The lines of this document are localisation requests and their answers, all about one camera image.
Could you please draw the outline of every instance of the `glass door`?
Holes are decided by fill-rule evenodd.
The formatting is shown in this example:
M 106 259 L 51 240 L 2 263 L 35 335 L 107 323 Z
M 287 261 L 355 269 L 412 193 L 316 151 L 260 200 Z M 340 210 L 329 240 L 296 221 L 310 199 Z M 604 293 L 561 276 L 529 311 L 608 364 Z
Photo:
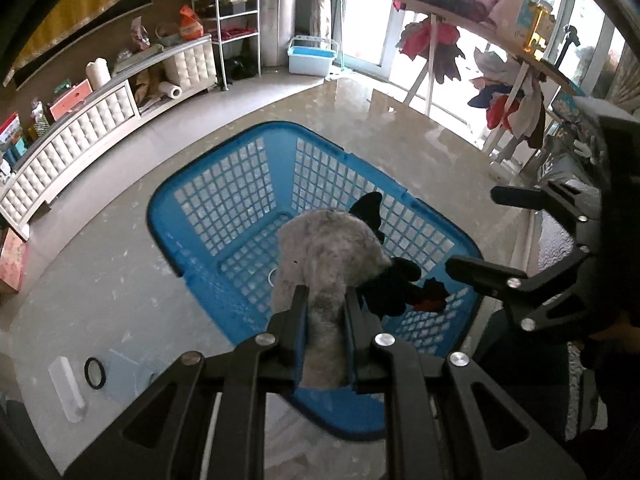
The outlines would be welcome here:
M 338 0 L 337 9 L 334 37 L 342 43 L 345 65 L 387 79 L 404 12 L 395 10 L 391 0 L 342 0 L 342 15 Z

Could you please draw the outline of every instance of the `basket handle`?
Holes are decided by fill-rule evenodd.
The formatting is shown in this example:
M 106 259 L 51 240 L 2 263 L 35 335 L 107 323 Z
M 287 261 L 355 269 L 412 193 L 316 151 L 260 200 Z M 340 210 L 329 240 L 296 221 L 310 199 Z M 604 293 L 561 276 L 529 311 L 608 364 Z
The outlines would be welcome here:
M 329 43 L 332 47 L 334 47 L 334 50 L 336 52 L 340 50 L 340 43 L 332 40 L 331 38 L 321 38 L 320 36 L 304 36 L 303 34 L 298 34 L 291 38 L 291 41 L 289 41 L 289 48 L 293 46 L 294 41 L 318 41 L 319 43 Z

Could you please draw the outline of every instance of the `paper towel roll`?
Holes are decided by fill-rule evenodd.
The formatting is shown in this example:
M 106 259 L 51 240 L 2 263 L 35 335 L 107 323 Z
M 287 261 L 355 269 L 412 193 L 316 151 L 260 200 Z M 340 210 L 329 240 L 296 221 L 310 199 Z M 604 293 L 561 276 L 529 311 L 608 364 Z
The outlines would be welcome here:
M 93 90 L 97 90 L 102 85 L 107 84 L 111 79 L 107 62 L 101 57 L 88 63 L 85 72 Z
M 162 81 L 158 85 L 158 90 L 161 91 L 164 95 L 168 95 L 171 99 L 177 99 L 182 95 L 182 88 L 173 85 L 168 81 Z

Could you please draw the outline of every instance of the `white shelf rack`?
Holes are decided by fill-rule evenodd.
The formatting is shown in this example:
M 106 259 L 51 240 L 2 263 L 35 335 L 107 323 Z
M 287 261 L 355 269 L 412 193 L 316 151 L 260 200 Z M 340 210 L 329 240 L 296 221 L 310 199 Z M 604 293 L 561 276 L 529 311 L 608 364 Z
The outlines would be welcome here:
M 195 4 L 202 0 L 191 0 L 191 8 L 198 13 L 196 10 Z M 220 68 L 222 69 L 222 89 L 228 90 L 228 85 L 226 82 L 226 70 L 225 70 L 225 60 L 224 60 L 224 51 L 223 46 L 229 43 L 233 43 L 235 41 L 245 40 L 246 38 L 257 38 L 257 61 L 258 61 L 258 76 L 262 75 L 262 57 L 260 56 L 260 0 L 255 0 L 256 8 L 253 10 L 246 10 L 244 12 L 237 12 L 235 14 L 229 14 L 227 16 L 220 16 L 220 0 L 213 0 L 216 3 L 216 15 L 213 18 L 203 18 L 203 20 L 212 20 L 216 22 L 216 28 L 218 34 L 213 33 L 211 35 L 211 43 L 218 47 L 220 52 Z M 220 22 L 224 20 L 232 20 L 234 18 L 241 18 L 243 16 L 255 16 L 255 32 L 251 32 L 249 34 L 243 34 L 242 36 L 236 36 L 234 38 L 229 38 L 228 40 L 221 40 L 222 38 L 222 26 Z

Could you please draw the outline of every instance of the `bag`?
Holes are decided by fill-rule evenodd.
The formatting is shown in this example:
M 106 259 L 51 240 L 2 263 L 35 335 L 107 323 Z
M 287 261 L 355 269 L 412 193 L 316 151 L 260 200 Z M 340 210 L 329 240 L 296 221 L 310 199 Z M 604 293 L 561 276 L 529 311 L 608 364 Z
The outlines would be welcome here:
M 197 40 L 204 34 L 204 28 L 198 21 L 198 16 L 190 6 L 184 5 L 180 9 L 182 20 L 180 21 L 180 36 L 184 41 Z

